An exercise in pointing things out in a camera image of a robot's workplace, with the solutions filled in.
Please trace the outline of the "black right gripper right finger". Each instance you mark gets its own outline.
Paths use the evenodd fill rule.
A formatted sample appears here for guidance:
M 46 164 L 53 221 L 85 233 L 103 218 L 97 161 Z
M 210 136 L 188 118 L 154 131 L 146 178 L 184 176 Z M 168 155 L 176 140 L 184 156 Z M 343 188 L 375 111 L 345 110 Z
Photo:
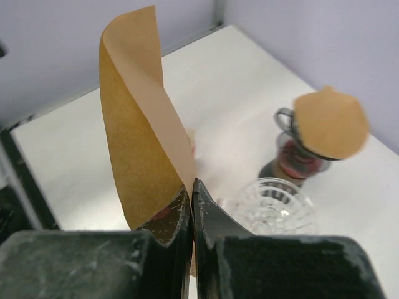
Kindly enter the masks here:
M 199 298 L 384 298 L 366 252 L 342 236 L 256 236 L 193 186 Z

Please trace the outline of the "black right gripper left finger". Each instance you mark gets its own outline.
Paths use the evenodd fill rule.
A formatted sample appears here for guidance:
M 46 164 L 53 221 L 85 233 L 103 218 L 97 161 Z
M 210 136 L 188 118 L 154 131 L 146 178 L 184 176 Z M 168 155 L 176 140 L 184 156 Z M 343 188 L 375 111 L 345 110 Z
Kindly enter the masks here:
M 131 231 L 25 230 L 1 246 L 2 298 L 188 298 L 191 212 L 182 187 Z

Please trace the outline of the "brown paper coffee filter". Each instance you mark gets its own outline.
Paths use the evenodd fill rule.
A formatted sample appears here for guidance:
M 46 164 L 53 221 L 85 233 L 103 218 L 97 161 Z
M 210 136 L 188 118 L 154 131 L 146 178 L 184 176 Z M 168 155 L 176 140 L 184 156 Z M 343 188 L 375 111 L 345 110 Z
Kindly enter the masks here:
M 296 98 L 294 118 L 302 144 L 326 158 L 354 156 L 369 136 L 368 119 L 360 102 L 330 86 Z

